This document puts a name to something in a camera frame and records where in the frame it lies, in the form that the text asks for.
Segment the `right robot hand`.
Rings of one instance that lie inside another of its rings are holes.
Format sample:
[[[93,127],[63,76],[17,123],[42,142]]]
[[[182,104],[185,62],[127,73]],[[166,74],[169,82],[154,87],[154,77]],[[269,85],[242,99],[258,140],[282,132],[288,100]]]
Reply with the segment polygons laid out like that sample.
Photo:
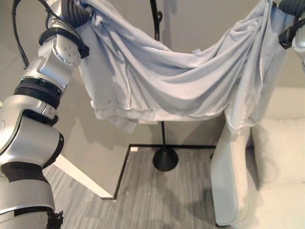
[[[284,13],[300,17],[305,12],[305,0],[282,0],[278,8]]]

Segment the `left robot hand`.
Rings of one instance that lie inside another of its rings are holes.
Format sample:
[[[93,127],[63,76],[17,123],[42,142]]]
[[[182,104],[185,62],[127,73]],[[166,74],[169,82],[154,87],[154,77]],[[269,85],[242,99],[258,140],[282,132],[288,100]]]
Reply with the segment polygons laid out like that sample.
[[[73,28],[84,25],[90,18],[90,13],[74,3],[73,0],[61,1],[61,14]]]

